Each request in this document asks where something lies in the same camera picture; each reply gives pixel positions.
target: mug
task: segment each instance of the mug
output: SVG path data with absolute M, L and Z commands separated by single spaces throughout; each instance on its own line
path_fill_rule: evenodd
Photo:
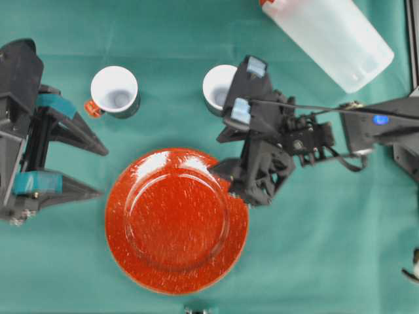
M 218 65 L 208 71 L 202 82 L 207 107 L 217 116 L 221 116 L 223 112 L 224 102 L 236 72 L 237 67 L 233 65 Z
M 129 118 L 139 108 L 140 96 L 135 76 L 124 67 L 110 66 L 100 70 L 90 85 L 92 99 L 84 109 L 93 118 L 108 113 L 115 118 Z

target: mug handle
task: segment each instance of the mug handle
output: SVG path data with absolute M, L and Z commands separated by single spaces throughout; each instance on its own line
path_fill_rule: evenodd
M 100 116 L 102 115 L 102 110 L 99 108 L 98 105 L 96 105 L 96 103 L 92 99 L 84 103 L 84 109 L 92 118 L 100 118 Z

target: plastic bottle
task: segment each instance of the plastic bottle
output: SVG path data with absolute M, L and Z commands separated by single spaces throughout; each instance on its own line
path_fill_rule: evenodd
M 394 53 L 352 0 L 259 0 L 269 15 L 347 93 L 380 74 Z

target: orange plate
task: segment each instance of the orange plate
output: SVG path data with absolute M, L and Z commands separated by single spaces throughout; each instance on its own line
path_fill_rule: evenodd
M 106 234 L 119 266 L 140 285 L 164 294 L 202 290 L 240 257 L 247 207 L 197 150 L 169 148 L 141 157 L 115 183 Z

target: green tablecloth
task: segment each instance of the green tablecloth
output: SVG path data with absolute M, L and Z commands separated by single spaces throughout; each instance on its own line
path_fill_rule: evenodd
M 301 104 L 375 103 L 411 89 L 402 0 L 357 0 L 395 52 L 360 92 L 346 95 L 265 16 L 256 0 L 2 1 L 0 44 L 32 37 L 43 82 L 62 90 L 109 148 L 104 158 L 51 144 L 46 166 L 102 189 L 97 200 L 42 211 L 21 228 L 0 224 L 0 313 L 417 313 L 419 288 L 400 273 L 418 244 L 416 184 L 378 147 L 362 173 L 337 163 L 297 169 L 270 207 L 250 210 L 236 267 L 215 286 L 182 297 L 137 286 L 114 263 L 104 208 L 119 173 L 142 154 L 192 147 L 217 158 L 221 119 L 204 105 L 206 71 L 254 54 L 275 87 Z M 106 65 L 129 68 L 142 104 L 129 120 L 83 112 L 90 80 Z M 337 148 L 345 150 L 336 114 Z

